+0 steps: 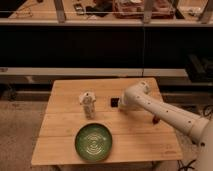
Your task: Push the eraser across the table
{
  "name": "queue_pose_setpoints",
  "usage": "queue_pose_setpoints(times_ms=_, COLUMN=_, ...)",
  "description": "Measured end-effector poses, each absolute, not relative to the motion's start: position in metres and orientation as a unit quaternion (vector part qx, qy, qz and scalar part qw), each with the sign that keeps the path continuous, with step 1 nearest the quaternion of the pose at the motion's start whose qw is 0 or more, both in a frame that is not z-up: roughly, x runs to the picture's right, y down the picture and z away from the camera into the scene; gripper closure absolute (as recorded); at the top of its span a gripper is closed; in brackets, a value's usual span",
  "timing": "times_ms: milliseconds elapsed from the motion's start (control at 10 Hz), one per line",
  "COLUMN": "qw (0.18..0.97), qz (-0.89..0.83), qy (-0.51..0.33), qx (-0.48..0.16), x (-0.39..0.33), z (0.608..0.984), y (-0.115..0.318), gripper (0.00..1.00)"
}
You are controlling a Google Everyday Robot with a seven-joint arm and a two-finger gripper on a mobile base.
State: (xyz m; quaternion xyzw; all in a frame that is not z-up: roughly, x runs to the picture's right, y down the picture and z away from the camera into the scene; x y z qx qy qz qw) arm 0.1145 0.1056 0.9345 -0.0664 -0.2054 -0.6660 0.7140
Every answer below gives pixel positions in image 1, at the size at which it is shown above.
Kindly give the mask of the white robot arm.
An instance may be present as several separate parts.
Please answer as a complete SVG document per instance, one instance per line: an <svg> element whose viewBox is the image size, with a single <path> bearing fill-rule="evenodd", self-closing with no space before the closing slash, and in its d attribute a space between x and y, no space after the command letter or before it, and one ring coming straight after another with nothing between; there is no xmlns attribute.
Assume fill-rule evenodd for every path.
<svg viewBox="0 0 213 171"><path fill-rule="evenodd" d="M149 95L150 87L140 81L126 88L118 102L121 110L144 108L187 135L198 147L196 171L213 171L213 120L198 116Z"/></svg>

